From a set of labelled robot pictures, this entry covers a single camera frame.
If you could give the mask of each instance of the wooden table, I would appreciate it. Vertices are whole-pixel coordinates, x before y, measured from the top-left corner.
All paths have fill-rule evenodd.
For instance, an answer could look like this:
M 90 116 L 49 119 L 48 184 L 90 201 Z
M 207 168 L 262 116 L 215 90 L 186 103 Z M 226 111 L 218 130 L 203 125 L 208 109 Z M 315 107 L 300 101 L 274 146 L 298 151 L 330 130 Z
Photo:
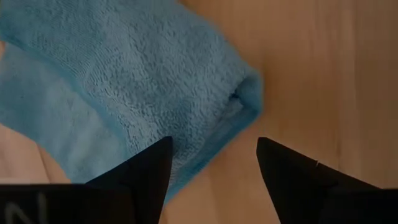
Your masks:
M 265 113 L 166 206 L 163 223 L 278 223 L 255 156 L 262 135 L 398 187 L 398 1 L 184 3 L 261 71 Z

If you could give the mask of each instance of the black object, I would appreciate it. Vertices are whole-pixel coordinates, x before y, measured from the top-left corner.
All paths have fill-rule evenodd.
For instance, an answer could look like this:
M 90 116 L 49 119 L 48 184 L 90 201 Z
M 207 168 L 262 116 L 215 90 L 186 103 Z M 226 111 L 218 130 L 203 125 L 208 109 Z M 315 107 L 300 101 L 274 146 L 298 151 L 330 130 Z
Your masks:
M 398 223 L 398 191 L 381 190 L 267 138 L 257 158 L 281 224 Z
M 0 185 L 0 222 L 158 223 L 171 164 L 166 137 L 85 185 Z

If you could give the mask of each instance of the towel texture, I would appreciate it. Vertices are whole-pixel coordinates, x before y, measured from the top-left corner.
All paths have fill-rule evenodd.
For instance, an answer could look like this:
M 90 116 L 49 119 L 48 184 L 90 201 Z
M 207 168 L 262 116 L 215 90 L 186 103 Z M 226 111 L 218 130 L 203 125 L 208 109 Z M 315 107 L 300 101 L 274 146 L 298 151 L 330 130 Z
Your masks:
M 164 136 L 168 198 L 261 112 L 261 81 L 166 0 L 2 0 L 0 122 L 87 182 Z

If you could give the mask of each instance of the folded towel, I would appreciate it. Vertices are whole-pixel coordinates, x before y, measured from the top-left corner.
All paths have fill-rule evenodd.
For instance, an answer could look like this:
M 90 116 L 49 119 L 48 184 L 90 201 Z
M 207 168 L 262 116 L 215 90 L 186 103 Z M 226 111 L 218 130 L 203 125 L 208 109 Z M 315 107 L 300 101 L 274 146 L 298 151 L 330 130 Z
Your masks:
M 164 136 L 167 198 L 261 111 L 261 80 L 166 0 L 2 0 L 0 123 L 87 182 Z

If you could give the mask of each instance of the blue towel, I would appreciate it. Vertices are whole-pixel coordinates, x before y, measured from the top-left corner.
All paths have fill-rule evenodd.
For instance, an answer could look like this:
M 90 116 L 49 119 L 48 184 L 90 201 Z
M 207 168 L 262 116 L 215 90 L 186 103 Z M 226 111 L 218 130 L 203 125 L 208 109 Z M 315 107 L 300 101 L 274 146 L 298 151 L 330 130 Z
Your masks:
M 72 182 L 172 136 L 169 199 L 261 112 L 257 72 L 173 1 L 2 0 L 0 38 L 0 123 Z

